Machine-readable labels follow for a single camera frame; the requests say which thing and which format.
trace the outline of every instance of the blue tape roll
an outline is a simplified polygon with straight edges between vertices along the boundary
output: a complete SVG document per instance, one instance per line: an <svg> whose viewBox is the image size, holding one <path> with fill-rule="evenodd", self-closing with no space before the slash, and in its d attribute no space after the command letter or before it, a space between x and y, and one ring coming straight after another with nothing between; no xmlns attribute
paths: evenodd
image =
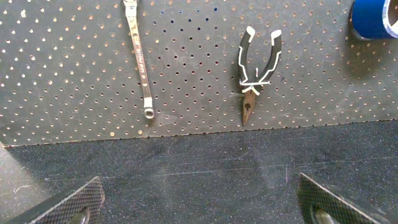
<svg viewBox="0 0 398 224"><path fill-rule="evenodd" d="M365 39L398 39L398 1L355 0L352 23Z"/></svg>

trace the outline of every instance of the pliers handle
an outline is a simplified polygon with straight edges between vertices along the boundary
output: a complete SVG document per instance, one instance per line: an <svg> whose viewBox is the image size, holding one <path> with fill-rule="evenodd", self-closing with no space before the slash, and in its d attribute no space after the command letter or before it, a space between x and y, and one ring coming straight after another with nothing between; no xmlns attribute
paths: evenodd
<svg viewBox="0 0 398 224"><path fill-rule="evenodd" d="M238 55L238 70L239 70L239 84L242 86L242 93L252 90L257 96L260 95L260 91L263 85L270 84L269 79L274 74L276 66L278 64L280 54L282 53L282 31L275 30L271 33L271 57L268 60L265 68L258 73L258 68L256 67L256 74L250 75L247 71L247 55L248 48L251 41L253 40L256 31L248 26L243 35L241 43L239 45L239 55Z"/></svg>

